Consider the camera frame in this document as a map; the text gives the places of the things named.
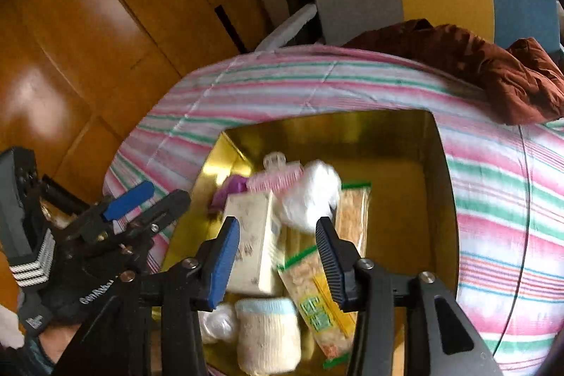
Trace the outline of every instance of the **gold box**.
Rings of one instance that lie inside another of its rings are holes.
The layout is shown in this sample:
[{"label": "gold box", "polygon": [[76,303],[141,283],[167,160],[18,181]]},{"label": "gold box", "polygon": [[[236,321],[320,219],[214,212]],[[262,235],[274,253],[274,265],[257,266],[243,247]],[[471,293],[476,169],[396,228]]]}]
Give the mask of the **gold box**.
[{"label": "gold box", "polygon": [[[191,208],[178,222],[163,269],[194,255],[202,241],[219,231],[221,222],[208,216],[217,186],[231,173],[249,176],[260,171],[263,157],[274,151],[303,165],[320,159],[332,165],[344,183],[371,182],[367,257],[393,273],[433,271],[456,290],[459,246],[452,185],[435,120],[423,110],[339,112],[223,132],[196,180]],[[311,235],[289,230],[287,255],[312,244]],[[396,316],[394,374],[403,374],[404,318],[401,312]],[[322,369],[324,356],[305,325],[303,330],[302,362],[294,374],[345,374],[344,366]],[[235,346],[205,348],[212,366],[228,376],[244,375]]]}]

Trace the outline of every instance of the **cream-colored box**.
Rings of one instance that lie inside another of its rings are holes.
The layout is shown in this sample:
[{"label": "cream-colored box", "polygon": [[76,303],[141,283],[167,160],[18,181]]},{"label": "cream-colored box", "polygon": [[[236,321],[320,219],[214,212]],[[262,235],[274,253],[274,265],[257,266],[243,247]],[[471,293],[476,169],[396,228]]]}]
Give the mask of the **cream-colored box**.
[{"label": "cream-colored box", "polygon": [[284,262],[282,225],[274,215],[272,191],[229,195],[223,217],[237,218],[241,227],[239,249],[227,291],[245,295],[280,295],[282,283],[276,266]]}]

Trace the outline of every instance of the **light blue cuff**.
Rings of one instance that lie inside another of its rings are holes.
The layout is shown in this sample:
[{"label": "light blue cuff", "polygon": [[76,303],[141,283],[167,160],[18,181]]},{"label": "light blue cuff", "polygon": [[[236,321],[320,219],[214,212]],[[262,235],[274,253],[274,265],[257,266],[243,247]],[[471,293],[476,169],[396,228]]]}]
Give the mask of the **light blue cuff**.
[{"label": "light blue cuff", "polygon": [[289,298],[245,299],[235,303],[235,310],[255,314],[279,314],[295,316],[295,306]]}]

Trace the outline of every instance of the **striped tablecloth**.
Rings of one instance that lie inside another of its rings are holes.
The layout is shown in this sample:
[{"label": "striped tablecloth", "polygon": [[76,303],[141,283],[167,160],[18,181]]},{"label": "striped tablecloth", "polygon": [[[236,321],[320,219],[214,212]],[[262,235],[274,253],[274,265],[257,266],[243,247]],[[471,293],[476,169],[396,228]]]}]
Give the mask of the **striped tablecloth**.
[{"label": "striped tablecloth", "polygon": [[[155,184],[156,199],[191,190],[219,133],[237,125],[399,108],[431,111],[445,147],[460,234],[458,302],[505,374],[533,374],[564,320],[564,123],[497,124],[481,90],[412,61],[285,48],[186,76],[123,142],[105,192],[142,180]],[[153,270],[172,231],[156,238]]]}]

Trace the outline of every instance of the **rust-colored jacket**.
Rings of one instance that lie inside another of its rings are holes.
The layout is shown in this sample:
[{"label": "rust-colored jacket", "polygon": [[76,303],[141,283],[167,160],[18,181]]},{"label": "rust-colored jacket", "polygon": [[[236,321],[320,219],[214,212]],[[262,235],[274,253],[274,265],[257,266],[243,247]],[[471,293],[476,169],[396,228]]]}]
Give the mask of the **rust-colored jacket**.
[{"label": "rust-colored jacket", "polygon": [[364,32],[345,47],[416,60],[473,83],[506,124],[564,117],[564,75],[532,37],[503,50],[466,29],[419,19]]}]

